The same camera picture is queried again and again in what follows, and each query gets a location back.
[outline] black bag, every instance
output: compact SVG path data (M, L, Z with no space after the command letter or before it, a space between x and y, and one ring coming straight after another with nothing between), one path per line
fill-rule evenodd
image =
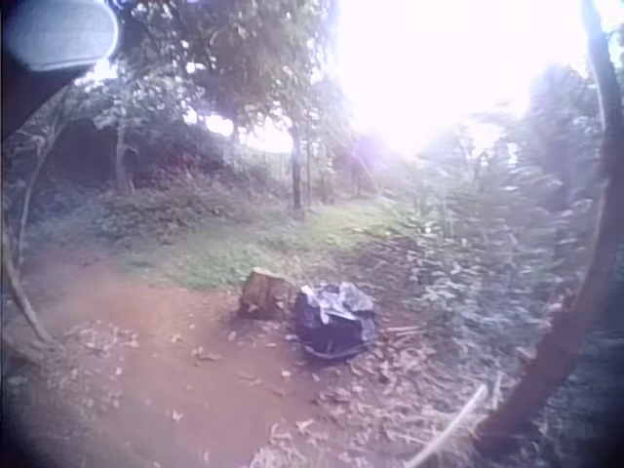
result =
M374 342L374 304L351 283L304 286L294 325L306 353L325 360L355 356Z

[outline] sky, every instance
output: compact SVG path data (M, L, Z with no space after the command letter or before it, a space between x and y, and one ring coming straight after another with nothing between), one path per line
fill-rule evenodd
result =
M604 27L624 20L597 2ZM580 0L341 0L338 76L358 130L412 152L444 125L509 101L549 63L585 67Z

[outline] reddish-brown soil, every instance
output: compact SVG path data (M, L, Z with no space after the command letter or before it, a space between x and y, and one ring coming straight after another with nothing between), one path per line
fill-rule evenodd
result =
M315 418L332 430L313 400L333 372L303 362L286 324L236 319L235 292L152 287L103 258L42 253L27 276L42 320L56 336L65 332L70 356L56 379L45 370L29 377L13 411L25 431L38 428L31 443L55 446L60 465L238 468L266 445L274 423ZM19 323L10 330L29 333ZM103 352L100 335L114 335ZM200 346L211 359L193 356ZM88 436L54 438L74 423Z

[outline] grass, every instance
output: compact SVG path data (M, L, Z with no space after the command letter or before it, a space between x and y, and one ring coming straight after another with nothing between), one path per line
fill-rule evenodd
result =
M189 289L238 284L255 266L302 281L331 275L336 254L366 242L363 231L388 220L381 200L318 207L304 220L269 213L246 224L211 219L171 246L126 254L126 266Z

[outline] tree stump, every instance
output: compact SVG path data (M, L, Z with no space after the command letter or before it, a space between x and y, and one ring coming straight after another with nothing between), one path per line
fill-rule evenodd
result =
M241 293L238 313L252 319L282 319L294 299L294 286L263 268L254 268Z

